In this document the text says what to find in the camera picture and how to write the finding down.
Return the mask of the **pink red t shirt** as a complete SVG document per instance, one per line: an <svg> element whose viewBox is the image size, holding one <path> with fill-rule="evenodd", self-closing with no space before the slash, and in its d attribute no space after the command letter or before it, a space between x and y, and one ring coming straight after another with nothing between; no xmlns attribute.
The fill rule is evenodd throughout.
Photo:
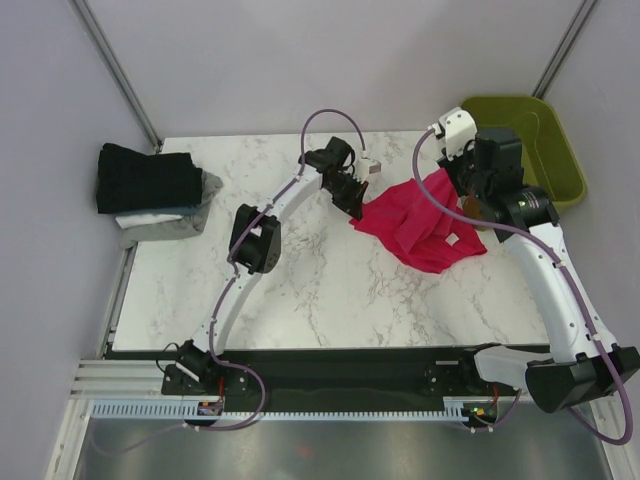
<svg viewBox="0 0 640 480"><path fill-rule="evenodd" d="M364 204L362 218L350 224L377 238L402 264L425 273L440 274L487 253L474 227L435 207L413 179Z"/></svg>

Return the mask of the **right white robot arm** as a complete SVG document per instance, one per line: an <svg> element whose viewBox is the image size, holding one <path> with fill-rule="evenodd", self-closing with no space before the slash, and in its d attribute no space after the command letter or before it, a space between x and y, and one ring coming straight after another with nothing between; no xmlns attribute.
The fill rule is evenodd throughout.
<svg viewBox="0 0 640 480"><path fill-rule="evenodd" d="M478 347L458 368L460 386L473 394L493 382L524 389L546 413L620 390L638 371L639 352L619 344L590 302L550 196L524 180L523 145L516 133L440 124L427 133L439 143L438 165L456 194L479 202L475 225L492 229L516 259L550 345L548 355L504 345Z"/></svg>

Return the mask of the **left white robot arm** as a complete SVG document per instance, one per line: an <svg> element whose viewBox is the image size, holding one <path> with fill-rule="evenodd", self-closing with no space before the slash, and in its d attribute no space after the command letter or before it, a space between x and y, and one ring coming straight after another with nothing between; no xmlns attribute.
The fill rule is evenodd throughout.
<svg viewBox="0 0 640 480"><path fill-rule="evenodd" d="M211 317L192 338L180 345L175 360L164 370L164 395L211 395L227 367L220 359L231 330L250 293L274 270L281 258L282 227L310 197L324 190L332 204L353 219L361 219L363 198L371 175L381 164L363 148L356 152L346 141L332 137L327 145L303 151L299 169L262 206L241 205L236 211L225 280Z"/></svg>

